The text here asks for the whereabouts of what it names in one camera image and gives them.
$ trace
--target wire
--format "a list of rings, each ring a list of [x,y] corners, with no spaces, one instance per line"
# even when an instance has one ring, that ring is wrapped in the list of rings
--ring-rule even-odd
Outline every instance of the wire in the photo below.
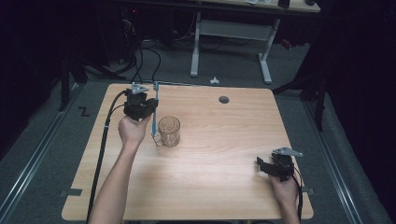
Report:
[[[125,67],[121,68],[120,70],[117,70],[117,71],[114,71],[114,72],[110,71],[110,72],[115,74],[115,75],[119,75],[119,74],[124,73],[124,72],[128,71],[129,69],[133,68],[136,65],[136,56],[133,55],[132,57],[133,58],[131,59],[131,61]],[[94,75],[94,76],[98,76],[98,77],[106,75],[104,73],[95,73],[94,71],[92,71],[88,67],[85,67],[85,71],[90,73],[90,74],[92,74],[92,75]]]
[[[139,76],[139,77],[140,77],[140,80],[142,80],[142,77],[139,75],[139,71],[140,71],[140,69],[141,69],[142,66],[143,66],[143,52],[142,52],[142,48],[141,48],[141,47],[139,47],[139,52],[140,52],[140,65],[139,65],[138,68],[136,68],[136,72],[134,73],[134,76],[132,77],[130,83],[133,83],[133,82],[134,82],[134,79],[136,78],[136,76]]]
[[[140,71],[140,69],[142,68],[142,66],[143,66],[143,52],[142,52],[142,48],[139,48],[140,50],[139,50],[139,52],[140,52],[140,58],[141,58],[141,63],[140,63],[140,66],[139,66],[139,68],[136,70],[136,73],[134,74],[134,76],[132,77],[132,79],[131,79],[131,83],[133,83],[134,82],[134,79],[136,78],[136,76],[137,75],[139,75],[139,71]],[[153,53],[155,53],[157,56],[158,56],[158,64],[157,64],[157,67],[155,68],[155,70],[154,70],[154,72],[152,73],[152,75],[151,75],[151,81],[154,83],[154,76],[155,76],[155,74],[157,73],[157,71],[158,71],[158,69],[160,68],[160,65],[161,65],[161,55],[157,52],[157,51],[155,51],[155,50],[153,50],[153,49],[146,49],[146,48],[144,48],[144,50],[148,50],[148,51],[151,51],[151,52],[153,52]],[[139,75],[139,77],[140,77],[140,83],[142,83],[143,84],[143,81],[142,81],[142,77]]]
[[[207,39],[215,39],[215,40],[218,40],[219,41],[219,43],[218,43],[218,45],[217,46],[215,46],[214,48],[206,48],[206,47],[204,47],[204,45],[202,45],[202,44],[200,44],[199,46],[200,46],[200,48],[202,48],[202,49],[208,49],[208,50],[214,50],[214,49],[218,49],[219,47],[221,47],[222,45],[223,45],[223,40],[224,40],[224,38],[222,38],[222,37],[214,37],[214,36],[211,36],[211,37],[209,37],[209,38],[207,38]]]
[[[179,39],[178,42],[187,40],[188,38],[191,38],[191,37],[193,37],[193,35],[187,36],[187,37],[185,37],[184,39]],[[178,45],[178,46],[181,46],[181,47],[190,47],[190,46],[194,45],[194,41],[193,41],[193,40],[190,42],[190,44],[180,44],[180,43],[178,43],[178,42],[177,42],[177,41],[174,41],[174,44],[176,44],[176,45]]]
[[[258,40],[249,39],[249,40],[244,40],[243,43],[237,43],[237,42],[235,42],[235,40],[237,40],[237,39],[239,39],[239,38],[225,38],[224,42],[226,42],[228,44],[238,45],[238,46],[245,46],[245,45],[254,44],[254,43],[258,42]]]
[[[119,107],[119,106],[117,106],[115,109],[113,109],[114,108],[114,104],[117,102],[117,100],[120,98],[120,96],[122,96],[123,94],[127,94],[127,93],[128,93],[128,91],[120,92],[116,96],[116,98],[114,98],[113,103],[111,104],[111,107],[110,107],[110,109],[108,110],[108,113],[107,113],[107,118],[106,118],[106,122],[105,122],[105,128],[103,129],[102,143],[101,143],[101,146],[100,146],[98,162],[97,162],[97,165],[96,165],[95,175],[93,177],[91,197],[90,197],[90,203],[89,203],[89,206],[88,206],[88,213],[87,213],[87,223],[90,220],[91,211],[92,211],[92,207],[93,207],[93,202],[94,202],[94,198],[95,198],[95,194],[96,194],[96,187],[97,187],[97,184],[98,184],[99,174],[100,174],[100,170],[101,170],[101,167],[102,167],[103,157],[105,155],[105,147],[106,147],[108,127],[110,125],[110,117],[113,114],[114,110]]]
[[[194,12],[194,15],[192,16],[192,21],[191,21],[189,30],[188,30],[187,33],[184,34],[181,38],[174,39],[174,42],[176,42],[176,41],[178,41],[178,40],[182,40],[182,39],[189,38],[189,37],[193,36],[193,35],[189,35],[189,34],[190,34],[191,30],[192,30],[192,26],[194,25],[194,22],[195,22],[195,20],[196,20],[196,17],[197,17],[197,13]]]
[[[124,106],[124,105],[117,105],[117,106],[111,111],[111,114],[113,114],[114,111],[116,111],[116,109],[118,109],[118,108],[120,108],[120,107],[122,107],[122,106]]]
[[[303,211],[303,188],[302,188],[303,182],[300,184],[298,182],[298,180],[296,179],[296,177],[289,172],[289,170],[282,164],[282,162],[280,162],[280,160],[277,160],[277,162],[289,174],[289,176],[291,176],[293,178],[294,182],[297,185],[297,191],[298,191],[297,216],[298,216],[298,218],[300,219],[300,222],[301,222],[301,214],[302,214],[302,211]]]
[[[126,30],[126,32],[129,32],[129,30],[133,26],[132,23],[130,21],[128,21],[128,20],[125,20],[125,19],[122,19],[122,21],[125,21],[126,23],[128,23],[128,30]]]
[[[157,53],[157,51],[155,51],[155,50],[153,50],[153,49],[145,49],[145,50],[149,50],[149,51],[151,51],[151,52],[157,54],[157,56],[158,56],[158,60],[159,60],[159,61],[158,61],[157,67],[155,68],[154,72],[153,72],[152,75],[151,75],[151,80],[152,80],[152,82],[154,83],[154,76],[155,76],[155,73],[158,71],[158,68],[160,67],[160,64],[161,64],[161,55],[160,55],[159,53]]]
[[[261,224],[261,223],[269,223],[269,224],[274,224],[274,222],[272,221],[268,221],[268,220],[258,220],[258,221],[254,221],[251,224]]]

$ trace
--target black cable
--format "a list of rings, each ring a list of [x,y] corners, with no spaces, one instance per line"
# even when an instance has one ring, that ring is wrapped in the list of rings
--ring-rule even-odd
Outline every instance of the black cable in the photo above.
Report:
[[[84,58],[81,55],[74,54],[73,55],[76,59],[80,60],[82,63],[91,66],[93,69],[103,73],[104,75],[111,77],[113,79],[125,79],[125,77],[120,77],[118,74],[115,74],[108,69],[104,68],[102,65],[96,64],[94,62],[89,61],[88,59]]]
[[[223,37],[212,37],[212,38],[207,38],[207,39],[215,39],[215,40],[218,40],[219,41],[219,43],[218,43],[218,45],[217,46],[215,46],[214,48],[206,48],[205,46],[204,46],[204,43],[200,43],[200,48],[202,48],[202,49],[207,49],[207,50],[215,50],[215,49],[218,49],[218,48],[220,48],[222,45],[223,45],[223,41],[224,41],[224,38]]]
[[[277,163],[279,163],[279,164],[282,166],[282,168],[283,168],[286,172],[288,172],[289,176],[291,176],[291,177],[293,178],[294,182],[295,182],[296,185],[297,185],[297,191],[298,191],[297,216],[298,216],[298,218],[299,218],[299,220],[300,220],[300,222],[301,222],[301,215],[302,215],[302,211],[303,211],[303,187],[302,187],[303,182],[300,184],[300,183],[298,182],[298,180],[296,179],[296,177],[295,177],[293,174],[291,174],[291,173],[289,172],[289,170],[282,164],[282,162],[280,162],[279,160],[277,160]]]
[[[173,43],[175,43],[175,44],[177,44],[177,45],[180,45],[180,44],[177,43],[177,41],[179,41],[179,40],[184,40],[184,39],[190,38],[190,37],[192,37],[192,36],[195,36],[195,35],[189,35],[189,34],[190,34],[191,30],[192,30],[193,25],[195,24],[196,17],[197,17],[197,13],[194,12],[194,15],[192,16],[191,25],[190,25],[190,28],[189,28],[189,30],[187,31],[187,33],[184,34],[184,35],[183,35],[182,37],[180,37],[180,38],[174,39],[174,40],[173,40]]]
[[[155,53],[155,54],[157,54],[157,56],[158,56],[158,64],[157,64],[157,67],[155,68],[155,70],[154,70],[154,72],[152,73],[152,75],[151,75],[151,80],[152,80],[152,82],[154,83],[154,76],[155,76],[155,73],[158,71],[158,68],[160,67],[160,64],[161,64],[161,55],[159,54],[159,53],[157,53],[155,50],[153,50],[153,49],[145,49],[145,50],[149,50],[149,51],[151,51],[151,52],[153,52],[153,53]]]
[[[141,63],[140,63],[139,68],[137,69],[136,73],[135,73],[134,76],[132,77],[130,83],[133,83],[133,82],[134,82],[134,79],[136,78],[136,76],[139,76],[139,77],[140,77],[140,82],[143,84],[142,77],[139,75],[139,71],[140,71],[140,69],[141,69],[142,66],[143,66],[143,52],[142,52],[142,48],[139,48],[139,49],[140,49],[139,52],[140,52],[140,57],[141,57]],[[158,69],[160,68],[160,65],[161,65],[161,55],[160,55],[157,51],[155,51],[155,50],[153,50],[153,49],[146,49],[146,48],[144,48],[144,49],[145,49],[145,50],[149,50],[149,51],[155,53],[155,54],[158,56],[158,60],[159,60],[159,61],[158,61],[157,67],[155,68],[154,72],[153,72],[152,75],[151,75],[151,81],[154,83],[154,76],[155,76],[155,74],[157,73],[157,71],[158,71]]]
[[[180,43],[178,43],[178,42],[180,42],[180,41],[186,41],[186,40],[188,40],[188,39],[191,38],[191,37],[193,37],[193,35],[187,36],[187,37],[185,37],[185,38],[183,38],[183,39],[174,40],[173,43],[176,44],[176,45],[178,45],[178,46],[181,46],[181,47],[190,47],[190,46],[194,45],[194,40],[192,40],[192,41],[190,42],[190,44],[180,44]]]
[[[252,222],[251,224],[261,224],[261,223],[274,224],[274,222],[268,221],[268,220],[258,220],[258,221]]]
[[[115,109],[113,109],[113,107],[114,107],[114,104],[117,102],[117,100],[120,98],[120,96],[122,96],[123,94],[127,94],[127,93],[128,93],[128,91],[120,92],[116,96],[116,98],[114,98],[114,101],[111,104],[110,109],[108,110],[108,114],[107,114],[107,118],[106,118],[106,122],[105,122],[105,128],[103,130],[102,143],[101,143],[101,146],[100,146],[98,162],[97,162],[97,165],[96,165],[95,175],[93,177],[93,183],[92,183],[92,189],[91,189],[91,197],[90,197],[90,203],[89,203],[89,206],[88,206],[88,213],[87,213],[87,223],[89,223],[89,221],[90,221],[90,215],[91,215],[93,202],[94,202],[94,198],[95,198],[96,187],[97,187],[97,184],[98,184],[99,174],[100,174],[100,170],[101,170],[101,167],[102,167],[103,157],[105,155],[105,147],[106,147],[108,126],[110,124],[110,117],[113,114],[114,110],[117,109],[119,106],[117,106]]]
[[[118,109],[118,108],[120,108],[120,107],[122,107],[122,106],[124,106],[124,105],[117,105],[117,106],[113,109],[113,111],[111,111],[111,114],[113,114],[114,111],[116,111],[116,109]]]
[[[244,40],[243,43],[237,43],[237,42],[233,41],[236,39],[238,39],[238,38],[225,38],[224,42],[228,43],[228,44],[232,44],[232,45],[237,45],[237,46],[245,46],[245,45],[254,44],[254,43],[258,42],[258,40],[249,39],[249,40]]]
[[[121,68],[120,70],[111,72],[111,73],[113,73],[114,75],[119,75],[119,74],[124,73],[124,72],[128,71],[129,69],[133,68],[136,65],[136,56],[133,55],[132,57],[133,58],[131,59],[131,61],[129,61],[129,63],[125,67]],[[90,70],[87,67],[85,67],[85,71],[94,75],[94,76],[105,76],[106,75],[104,73],[94,73],[92,70]]]
[[[140,71],[140,69],[141,69],[142,66],[143,66],[143,52],[142,52],[141,46],[139,46],[139,52],[140,52],[140,65],[139,65],[138,68],[136,68],[136,72],[134,73],[134,76],[132,77],[130,83],[133,83],[133,82],[134,82],[134,79],[136,78],[136,76],[140,76],[139,71]]]

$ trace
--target metal bracket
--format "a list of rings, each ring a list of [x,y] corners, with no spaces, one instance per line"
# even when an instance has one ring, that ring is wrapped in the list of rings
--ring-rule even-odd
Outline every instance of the metal bracket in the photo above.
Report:
[[[289,147],[280,147],[273,150],[274,153],[284,156],[302,157],[303,153],[293,150]]]
[[[302,186],[302,191],[307,195],[314,195],[315,191],[307,186]]]
[[[67,196],[81,196],[82,189],[64,189],[59,194],[60,197],[65,198]]]
[[[143,87],[137,84],[134,84],[134,82],[132,83],[132,94],[138,94],[138,93],[142,93],[144,91],[148,91],[149,88],[147,87]]]

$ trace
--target circular hole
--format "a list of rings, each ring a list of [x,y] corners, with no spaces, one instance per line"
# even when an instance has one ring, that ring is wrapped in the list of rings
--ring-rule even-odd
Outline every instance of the circular hole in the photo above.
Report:
[[[230,99],[229,99],[227,96],[220,96],[220,97],[219,97],[219,101],[220,101],[222,104],[228,104],[228,102],[230,102]]]

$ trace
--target wooden table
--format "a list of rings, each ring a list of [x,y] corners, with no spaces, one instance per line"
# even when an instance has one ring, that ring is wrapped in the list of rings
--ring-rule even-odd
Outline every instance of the wooden table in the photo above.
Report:
[[[93,126],[62,216],[84,220],[107,111],[115,96],[130,85],[112,84]],[[150,88],[148,97],[154,97]],[[220,96],[230,99],[228,104]],[[268,176],[256,157],[269,161],[275,148],[290,147],[274,95],[267,89],[161,86],[157,120],[181,122],[176,147],[156,147],[151,122],[132,169],[125,220],[272,219],[281,218]],[[126,99],[121,96],[116,105]],[[120,153],[118,121],[112,116],[97,192]],[[304,194],[303,218],[313,210]]]

